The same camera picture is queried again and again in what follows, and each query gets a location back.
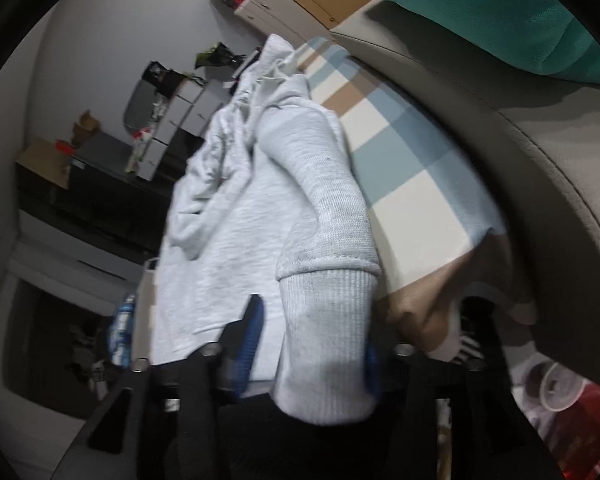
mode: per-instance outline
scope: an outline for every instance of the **ribbed cuff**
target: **ribbed cuff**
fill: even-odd
[[[318,425],[367,418],[365,345],[378,280],[363,270],[320,270],[280,281],[286,334],[273,399]]]

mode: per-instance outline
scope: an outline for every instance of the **plaid fabric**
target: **plaid fabric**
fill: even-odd
[[[442,127],[329,40],[303,45],[298,63],[312,99],[340,117],[368,205],[384,270],[376,312],[443,360],[460,349],[458,304],[468,295],[534,322],[506,222]]]

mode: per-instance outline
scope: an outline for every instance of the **metal bolt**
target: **metal bolt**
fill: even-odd
[[[394,352],[396,355],[400,357],[408,357],[415,353],[416,347],[413,345],[407,345],[407,343],[397,344],[394,348]]]
[[[487,363],[484,362],[484,359],[480,359],[479,357],[472,357],[470,359],[467,359],[467,361],[464,363],[464,366],[466,366],[466,369],[470,372],[482,372],[486,370]]]
[[[207,343],[202,347],[202,355],[205,357],[213,357],[218,355],[222,351],[222,345],[220,343]]]
[[[145,359],[144,357],[136,359],[131,366],[131,370],[134,372],[142,373],[149,369],[149,359]]]

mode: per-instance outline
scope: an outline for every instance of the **couch cushion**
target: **couch cushion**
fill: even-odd
[[[453,132],[527,256],[538,349],[600,383],[600,87],[512,68],[391,2],[333,37]]]

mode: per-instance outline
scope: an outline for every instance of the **teal cloth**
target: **teal cloth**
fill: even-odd
[[[600,84],[600,46],[558,0],[391,0],[527,72]]]

